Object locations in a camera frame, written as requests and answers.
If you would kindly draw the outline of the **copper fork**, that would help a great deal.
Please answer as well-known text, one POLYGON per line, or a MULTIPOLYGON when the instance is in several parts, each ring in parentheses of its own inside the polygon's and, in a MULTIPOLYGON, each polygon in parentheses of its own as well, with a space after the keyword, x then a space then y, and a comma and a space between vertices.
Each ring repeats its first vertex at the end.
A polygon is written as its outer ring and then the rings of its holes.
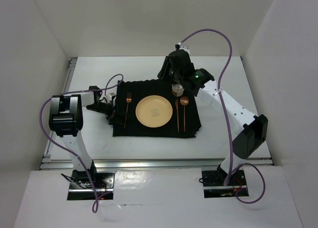
POLYGON ((124 121, 124 128, 126 128, 126 123, 127 123, 127 116, 128 116, 128 110, 129 110, 129 104, 132 102, 132 94, 130 92, 127 93, 126 97, 126 116, 125 116, 125 121, 124 121))

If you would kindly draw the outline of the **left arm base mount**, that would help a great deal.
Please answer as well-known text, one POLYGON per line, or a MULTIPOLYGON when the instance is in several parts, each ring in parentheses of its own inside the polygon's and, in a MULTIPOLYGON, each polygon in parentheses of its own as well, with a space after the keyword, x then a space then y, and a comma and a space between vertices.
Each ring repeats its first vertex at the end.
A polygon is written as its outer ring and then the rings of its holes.
MULTIPOLYGON (((80 178, 79 176, 76 176, 75 171, 72 172, 71 176, 61 173, 61 175, 69 182, 67 200, 95 200, 92 184, 86 177, 86 173, 84 174, 85 176, 80 178)), ((92 176, 92 181, 99 200, 113 200, 115 182, 114 172, 95 173, 92 176)))

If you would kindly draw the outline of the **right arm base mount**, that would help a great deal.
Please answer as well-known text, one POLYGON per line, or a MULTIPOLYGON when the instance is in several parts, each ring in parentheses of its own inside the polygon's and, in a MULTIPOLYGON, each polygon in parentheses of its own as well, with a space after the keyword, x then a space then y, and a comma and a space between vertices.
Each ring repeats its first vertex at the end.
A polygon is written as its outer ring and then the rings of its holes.
POLYGON ((238 196, 249 196, 243 170, 236 172, 230 178, 227 186, 224 186, 216 170, 202 171, 202 177, 199 178, 199 182, 203 185, 204 198, 235 197, 236 192, 238 192, 238 196))

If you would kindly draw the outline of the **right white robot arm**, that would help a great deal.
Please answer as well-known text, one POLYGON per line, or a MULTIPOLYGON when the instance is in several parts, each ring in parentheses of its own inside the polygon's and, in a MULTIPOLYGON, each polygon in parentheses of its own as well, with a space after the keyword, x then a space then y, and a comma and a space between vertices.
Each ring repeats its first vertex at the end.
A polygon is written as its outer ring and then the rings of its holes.
POLYGON ((268 119, 245 109, 205 69, 196 69, 189 54, 182 49, 166 56, 158 74, 160 80, 180 86, 223 114, 227 127, 237 136, 231 138, 230 153, 217 168, 217 179, 227 185, 239 166, 266 140, 268 119))

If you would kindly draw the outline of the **paper cup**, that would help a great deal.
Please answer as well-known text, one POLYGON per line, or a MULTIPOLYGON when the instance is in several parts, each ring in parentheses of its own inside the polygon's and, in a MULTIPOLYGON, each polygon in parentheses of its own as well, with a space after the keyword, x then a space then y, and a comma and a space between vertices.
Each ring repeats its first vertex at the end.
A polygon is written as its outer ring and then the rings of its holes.
POLYGON ((184 88, 181 84, 171 85, 172 94, 176 97, 181 97, 184 93, 184 88))

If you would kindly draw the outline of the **copper spoon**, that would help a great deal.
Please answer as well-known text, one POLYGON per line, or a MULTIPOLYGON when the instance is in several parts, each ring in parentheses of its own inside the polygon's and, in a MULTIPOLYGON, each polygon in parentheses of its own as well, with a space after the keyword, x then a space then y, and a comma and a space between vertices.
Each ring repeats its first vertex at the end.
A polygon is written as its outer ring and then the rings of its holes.
POLYGON ((183 106, 183 128, 186 131, 186 105, 189 103, 189 98, 187 96, 182 96, 180 98, 180 104, 183 106))

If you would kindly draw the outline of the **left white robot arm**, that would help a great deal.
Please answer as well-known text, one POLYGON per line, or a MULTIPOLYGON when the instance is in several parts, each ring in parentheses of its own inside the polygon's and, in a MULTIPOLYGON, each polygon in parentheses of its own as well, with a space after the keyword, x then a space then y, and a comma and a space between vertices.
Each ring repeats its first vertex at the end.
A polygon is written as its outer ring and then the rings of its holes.
POLYGON ((102 89, 90 86, 88 91, 72 92, 70 95, 54 95, 51 98, 49 127, 63 141, 66 151, 69 152, 73 173, 72 182, 82 183, 87 188, 97 185, 98 179, 93 159, 88 155, 81 130, 83 129, 83 112, 87 110, 106 116, 110 125, 123 125, 126 112, 115 109, 114 93, 110 99, 103 102, 102 89))

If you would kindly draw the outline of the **beige plate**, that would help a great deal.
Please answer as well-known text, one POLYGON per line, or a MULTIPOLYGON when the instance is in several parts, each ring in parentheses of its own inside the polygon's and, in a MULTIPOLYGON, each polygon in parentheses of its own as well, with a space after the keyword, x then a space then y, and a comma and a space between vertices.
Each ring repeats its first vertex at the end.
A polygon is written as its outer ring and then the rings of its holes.
POLYGON ((137 104, 135 113, 142 125, 149 128, 158 128, 170 121, 173 108, 166 98, 151 95, 143 98, 137 104))

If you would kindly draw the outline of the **black cloth placemat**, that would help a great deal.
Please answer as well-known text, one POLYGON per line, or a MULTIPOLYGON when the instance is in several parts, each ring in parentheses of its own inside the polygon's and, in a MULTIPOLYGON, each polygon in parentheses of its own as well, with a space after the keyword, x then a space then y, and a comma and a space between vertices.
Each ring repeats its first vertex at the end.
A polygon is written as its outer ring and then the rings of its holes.
POLYGON ((183 95, 189 98, 186 105, 186 131, 183 128, 183 106, 179 106, 179 133, 177 132, 177 118, 175 101, 176 97, 172 95, 171 84, 161 80, 146 81, 128 81, 122 82, 117 87, 115 106, 117 111, 126 112, 127 93, 132 94, 132 102, 129 104, 126 128, 124 125, 113 125, 113 136, 132 136, 132 137, 166 137, 166 138, 194 138, 201 128, 201 122, 195 97, 188 91, 183 95), (149 128, 142 125, 136 117, 136 106, 140 100, 146 96, 159 95, 166 98, 173 107, 173 115, 170 121, 159 127, 149 128))

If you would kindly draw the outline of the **copper knife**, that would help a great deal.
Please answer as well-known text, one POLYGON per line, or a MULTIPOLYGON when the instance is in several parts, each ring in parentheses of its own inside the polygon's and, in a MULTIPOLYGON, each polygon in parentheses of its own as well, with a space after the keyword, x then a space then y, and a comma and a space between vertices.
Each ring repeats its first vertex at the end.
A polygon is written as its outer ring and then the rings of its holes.
POLYGON ((175 101, 175 107, 176 107, 176 118, 177 118, 177 132, 179 133, 179 103, 178 99, 175 101))

